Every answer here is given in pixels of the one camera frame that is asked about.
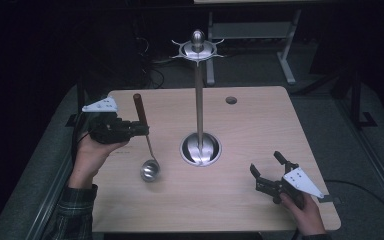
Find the hand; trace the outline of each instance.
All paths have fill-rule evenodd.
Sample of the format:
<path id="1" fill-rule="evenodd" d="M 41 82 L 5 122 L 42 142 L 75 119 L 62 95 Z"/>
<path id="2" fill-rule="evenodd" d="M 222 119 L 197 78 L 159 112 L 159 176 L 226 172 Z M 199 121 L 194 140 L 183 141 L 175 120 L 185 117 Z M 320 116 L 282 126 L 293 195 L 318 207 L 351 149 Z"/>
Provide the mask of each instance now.
<path id="1" fill-rule="evenodd" d="M 292 213 L 297 227 L 303 236 L 326 234 L 319 207 L 308 193 L 302 194 L 304 209 L 299 209 L 287 194 L 281 193 L 280 198 L 282 199 L 283 206 Z"/>
<path id="2" fill-rule="evenodd" d="M 68 180 L 68 187 L 92 188 L 93 177 L 110 153 L 127 143 L 101 144 L 94 141 L 89 135 L 84 136 L 77 147 L 76 162 Z"/>

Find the table top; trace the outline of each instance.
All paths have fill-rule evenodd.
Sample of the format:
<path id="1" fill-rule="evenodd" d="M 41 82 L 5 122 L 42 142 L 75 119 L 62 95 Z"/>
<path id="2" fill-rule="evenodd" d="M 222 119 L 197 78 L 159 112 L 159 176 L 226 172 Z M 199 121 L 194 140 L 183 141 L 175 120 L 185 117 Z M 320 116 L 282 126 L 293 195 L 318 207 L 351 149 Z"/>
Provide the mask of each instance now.
<path id="1" fill-rule="evenodd" d="M 95 232 L 277 231 L 295 229 L 290 214 L 255 191 L 249 171 L 275 181 L 284 166 L 274 151 L 298 163 L 323 194 L 328 190 L 288 93 L 282 87 L 205 88 L 204 132 L 222 145 L 219 160 L 207 167 L 186 163 L 181 141 L 196 132 L 195 89 L 113 91 L 118 116 L 138 121 L 133 95 L 142 95 L 149 138 L 161 166 L 157 181 L 140 177 L 151 158 L 138 136 L 114 151 L 94 181 L 99 186 L 93 211 Z M 234 105 L 226 97 L 237 98 Z M 318 203 L 326 229 L 340 220 L 331 202 Z"/>

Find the metal ladle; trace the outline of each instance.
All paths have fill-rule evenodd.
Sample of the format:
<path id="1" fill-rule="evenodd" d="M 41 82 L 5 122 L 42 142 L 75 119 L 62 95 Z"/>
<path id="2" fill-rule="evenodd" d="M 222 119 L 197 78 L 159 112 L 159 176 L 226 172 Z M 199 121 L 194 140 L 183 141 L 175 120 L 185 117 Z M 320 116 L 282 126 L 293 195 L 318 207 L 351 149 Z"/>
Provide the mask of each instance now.
<path id="1" fill-rule="evenodd" d="M 139 122 L 145 126 L 148 126 L 146 121 L 145 109 L 143 107 L 142 96 L 139 93 L 133 95 L 136 111 L 138 113 Z M 153 182 L 160 173 L 160 165 L 152 152 L 151 141 L 149 140 L 149 134 L 146 135 L 146 141 L 148 143 L 149 153 L 152 159 L 147 160 L 140 169 L 140 176 L 145 182 Z"/>

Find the plaid sleeve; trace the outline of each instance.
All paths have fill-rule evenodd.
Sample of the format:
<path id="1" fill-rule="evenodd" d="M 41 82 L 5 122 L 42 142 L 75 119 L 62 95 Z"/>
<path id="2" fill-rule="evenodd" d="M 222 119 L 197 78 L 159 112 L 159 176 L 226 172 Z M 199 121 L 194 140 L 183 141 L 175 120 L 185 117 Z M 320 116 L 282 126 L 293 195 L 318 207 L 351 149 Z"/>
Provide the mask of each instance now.
<path id="1" fill-rule="evenodd" d="M 57 205 L 54 228 L 49 240 L 92 239 L 92 210 L 98 186 L 92 189 L 66 187 Z"/>

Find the person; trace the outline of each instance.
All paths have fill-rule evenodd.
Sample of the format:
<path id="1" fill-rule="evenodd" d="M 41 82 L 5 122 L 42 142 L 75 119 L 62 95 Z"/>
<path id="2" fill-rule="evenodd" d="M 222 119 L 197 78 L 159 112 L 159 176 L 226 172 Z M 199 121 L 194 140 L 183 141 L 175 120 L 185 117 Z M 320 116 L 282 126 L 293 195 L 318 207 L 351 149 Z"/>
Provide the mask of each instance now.
<path id="1" fill-rule="evenodd" d="M 93 177 L 109 154 L 126 144 L 100 144 L 88 134 L 83 136 L 78 144 L 73 171 L 57 205 L 56 221 L 45 239 L 92 239 L 92 210 L 98 190 L 98 186 L 93 184 Z M 288 195 L 282 193 L 280 197 L 283 206 L 294 216 L 303 239 L 331 239 L 324 228 L 319 208 L 309 194 L 304 194 L 302 210 Z"/>

